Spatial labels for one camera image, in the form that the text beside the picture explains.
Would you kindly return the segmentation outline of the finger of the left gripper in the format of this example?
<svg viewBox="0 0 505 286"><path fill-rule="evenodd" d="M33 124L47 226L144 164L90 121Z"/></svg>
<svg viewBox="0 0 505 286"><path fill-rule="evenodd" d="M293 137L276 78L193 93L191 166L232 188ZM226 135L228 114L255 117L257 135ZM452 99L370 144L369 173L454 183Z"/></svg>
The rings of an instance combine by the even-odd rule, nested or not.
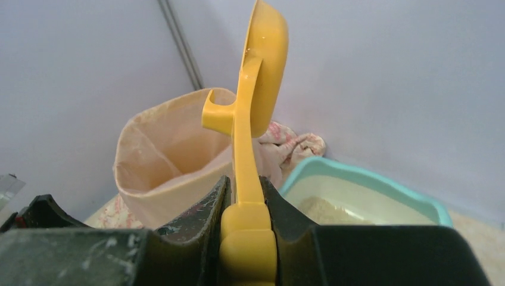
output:
<svg viewBox="0 0 505 286"><path fill-rule="evenodd" d="M89 228L89 225L67 214L51 194L37 195L19 212L12 213L1 226L1 233L28 228Z"/></svg>

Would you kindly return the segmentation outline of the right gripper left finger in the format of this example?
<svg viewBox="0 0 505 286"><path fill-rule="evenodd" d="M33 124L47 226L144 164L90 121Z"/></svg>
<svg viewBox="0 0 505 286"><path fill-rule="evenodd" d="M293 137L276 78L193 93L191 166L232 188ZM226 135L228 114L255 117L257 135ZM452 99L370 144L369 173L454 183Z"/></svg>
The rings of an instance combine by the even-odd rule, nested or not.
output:
<svg viewBox="0 0 505 286"><path fill-rule="evenodd" d="M2 285L217 285L230 179L157 228L28 228L1 233Z"/></svg>

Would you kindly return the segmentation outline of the yellow litter scoop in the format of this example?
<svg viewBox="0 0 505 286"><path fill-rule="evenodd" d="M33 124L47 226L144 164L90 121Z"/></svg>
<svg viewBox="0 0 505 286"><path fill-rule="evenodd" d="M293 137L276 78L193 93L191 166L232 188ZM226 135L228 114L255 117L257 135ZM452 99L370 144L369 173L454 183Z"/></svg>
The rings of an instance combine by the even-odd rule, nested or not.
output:
<svg viewBox="0 0 505 286"><path fill-rule="evenodd" d="M229 135L235 202L222 214L219 262L226 285L275 285L276 237L272 230L258 170L253 139L269 127L288 55L288 25L283 15L256 1L250 17L238 77L236 100L205 101L202 126Z"/></svg>

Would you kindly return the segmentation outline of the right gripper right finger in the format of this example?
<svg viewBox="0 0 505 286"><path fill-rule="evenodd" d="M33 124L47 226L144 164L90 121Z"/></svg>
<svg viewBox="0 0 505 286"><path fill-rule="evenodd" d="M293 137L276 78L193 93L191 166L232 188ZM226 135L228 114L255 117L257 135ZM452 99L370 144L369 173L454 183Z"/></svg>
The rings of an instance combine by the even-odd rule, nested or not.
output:
<svg viewBox="0 0 505 286"><path fill-rule="evenodd" d="M278 250L277 285L489 285L453 228L319 225L260 179Z"/></svg>

